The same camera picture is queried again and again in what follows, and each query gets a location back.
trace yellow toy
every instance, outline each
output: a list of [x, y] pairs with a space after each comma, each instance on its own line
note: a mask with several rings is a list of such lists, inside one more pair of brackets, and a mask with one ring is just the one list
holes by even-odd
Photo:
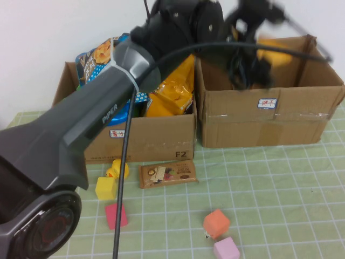
[[[113, 177], [115, 179], [118, 179], [120, 176], [120, 167], [121, 167], [121, 159], [115, 159], [113, 161], [113, 165], [111, 168], [109, 168], [106, 172], [106, 177]], [[126, 163], [125, 165], [125, 179], [129, 175], [129, 167]]]
[[[270, 47], [281, 47], [284, 49], [288, 48], [280, 44], [278, 41], [274, 39], [261, 38], [261, 39], [258, 39], [258, 44], [266, 45]], [[257, 56], [259, 59], [262, 59], [262, 58], [267, 59], [271, 63], [272, 67], [286, 65], [292, 61], [291, 55], [280, 53], [280, 52], [274, 52], [274, 51], [258, 50]]]
[[115, 200], [118, 186], [113, 177], [98, 177], [96, 195], [99, 200]]

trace yellow duck toy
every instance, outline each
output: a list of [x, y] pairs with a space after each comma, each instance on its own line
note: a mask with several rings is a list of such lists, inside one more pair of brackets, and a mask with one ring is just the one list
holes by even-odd
[[[109, 168], [107, 170], [106, 177], [113, 177], [115, 179], [118, 179], [120, 176], [120, 167], [121, 167], [121, 159], [115, 159], [113, 161], [111, 168]], [[128, 177], [128, 175], [129, 175], [129, 167], [126, 163], [126, 165], [125, 165], [125, 179]]]

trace brown candy wrapper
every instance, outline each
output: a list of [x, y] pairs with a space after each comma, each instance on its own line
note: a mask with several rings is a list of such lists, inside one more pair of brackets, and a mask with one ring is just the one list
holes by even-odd
[[192, 160], [139, 166], [139, 178], [142, 189], [198, 181]]

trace robotic arm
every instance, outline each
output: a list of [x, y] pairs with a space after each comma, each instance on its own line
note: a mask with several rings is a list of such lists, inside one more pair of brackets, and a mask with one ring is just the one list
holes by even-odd
[[[239, 20], [246, 31], [236, 30]], [[270, 87], [271, 66], [258, 60], [255, 49], [225, 47], [256, 43], [265, 20], [280, 24], [284, 12], [268, 0], [239, 0], [224, 20], [216, 0], [157, 0], [145, 25], [116, 47], [114, 60], [122, 69], [110, 67], [37, 120], [1, 131], [0, 258], [48, 258], [72, 235], [81, 212], [74, 190], [88, 188], [84, 150], [133, 93], [123, 69], [149, 93], [190, 54], [177, 50], [224, 42], [194, 54], [226, 71], [236, 88]], [[174, 52], [174, 59], [159, 63]]]

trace white wall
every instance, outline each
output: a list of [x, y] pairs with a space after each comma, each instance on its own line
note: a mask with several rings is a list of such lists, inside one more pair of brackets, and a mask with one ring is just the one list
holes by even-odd
[[[237, 3], [220, 2], [224, 13]], [[345, 2], [280, 2], [331, 50], [333, 67], [345, 78]], [[64, 61], [129, 32], [145, 18], [142, 0], [0, 0], [0, 128], [18, 112], [50, 107]], [[296, 35], [286, 26], [263, 30], [277, 37]]]

